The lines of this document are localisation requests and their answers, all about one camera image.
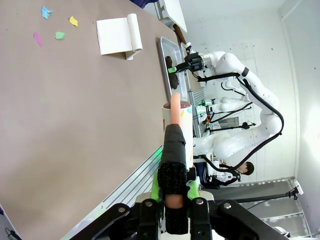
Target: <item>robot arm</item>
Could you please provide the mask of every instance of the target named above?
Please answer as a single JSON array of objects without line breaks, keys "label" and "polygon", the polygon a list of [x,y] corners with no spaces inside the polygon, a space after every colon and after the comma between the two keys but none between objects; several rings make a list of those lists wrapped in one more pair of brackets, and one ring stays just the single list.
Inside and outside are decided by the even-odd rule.
[{"label": "robot arm", "polygon": [[[194,138],[194,155],[203,155],[213,151],[218,158],[226,159],[242,149],[261,144],[282,130],[282,120],[270,107],[266,106],[267,103],[272,108],[277,108],[278,98],[235,55],[223,51],[203,54],[191,50],[189,50],[189,55],[185,57],[185,62],[181,63],[183,66],[179,64],[171,69],[171,72],[181,72],[188,69],[191,72],[196,72],[210,69],[214,75],[222,77],[219,80],[222,82],[225,82],[230,76],[237,76],[249,100],[262,109],[260,113],[261,124],[257,127],[237,132],[232,136],[227,133],[218,133],[207,137]],[[258,100],[248,87],[262,101]]]}]

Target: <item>man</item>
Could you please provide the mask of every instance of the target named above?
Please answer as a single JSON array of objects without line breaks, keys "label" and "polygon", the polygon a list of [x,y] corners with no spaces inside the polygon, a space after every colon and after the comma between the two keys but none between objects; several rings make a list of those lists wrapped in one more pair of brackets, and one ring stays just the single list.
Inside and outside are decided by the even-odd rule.
[{"label": "man", "polygon": [[[230,166],[226,165],[226,161],[221,160],[221,164],[219,163],[219,159],[216,156],[213,156],[212,163],[217,168],[229,169]],[[194,164],[196,168],[196,173],[200,178],[201,184],[205,188],[210,188],[211,186],[227,186],[232,184],[240,179],[241,174],[251,175],[255,167],[252,162],[247,161],[242,164],[237,170],[231,170],[230,172],[221,172],[213,169],[213,174],[208,175],[207,163],[206,162],[198,162]]]}]

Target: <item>black hair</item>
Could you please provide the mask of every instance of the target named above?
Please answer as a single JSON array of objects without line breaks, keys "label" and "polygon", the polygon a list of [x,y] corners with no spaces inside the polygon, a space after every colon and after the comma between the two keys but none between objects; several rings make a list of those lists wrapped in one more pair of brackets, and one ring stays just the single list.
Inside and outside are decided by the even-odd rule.
[{"label": "black hair", "polygon": [[244,172],[243,174],[244,175],[251,175],[255,170],[255,166],[250,161],[247,161],[245,164],[246,164],[246,167],[245,167],[246,168],[246,172]]}]

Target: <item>blue paper scrap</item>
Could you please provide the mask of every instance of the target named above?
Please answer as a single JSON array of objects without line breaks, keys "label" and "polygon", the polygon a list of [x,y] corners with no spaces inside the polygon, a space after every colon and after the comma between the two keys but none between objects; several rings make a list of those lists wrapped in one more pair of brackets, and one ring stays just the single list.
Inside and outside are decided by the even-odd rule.
[{"label": "blue paper scrap", "polygon": [[45,19],[48,19],[50,13],[52,13],[53,11],[51,10],[48,10],[46,7],[42,7],[42,10],[41,10],[41,13],[42,13],[42,16],[45,18]]}]

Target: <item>metal tray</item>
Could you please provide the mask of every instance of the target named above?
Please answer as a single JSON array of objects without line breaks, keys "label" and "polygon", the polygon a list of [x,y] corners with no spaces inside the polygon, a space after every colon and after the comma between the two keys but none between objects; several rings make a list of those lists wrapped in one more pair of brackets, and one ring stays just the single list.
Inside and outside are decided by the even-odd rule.
[{"label": "metal tray", "polygon": [[182,63],[182,56],[179,50],[179,47],[177,44],[173,43],[169,39],[165,37],[161,37],[158,44],[158,49],[160,53],[160,61],[161,61],[161,70],[164,77],[164,83],[165,83],[165,90],[166,90],[166,96],[168,101],[171,100],[171,95],[174,93],[180,93],[180,99],[181,101],[187,101],[188,100],[188,92],[187,92],[187,86],[185,81],[185,75],[183,72],[177,73],[179,85],[176,89],[173,89],[170,87],[169,82],[169,76],[166,66],[165,57],[170,56],[172,59],[172,66],[176,66],[178,64]]}]

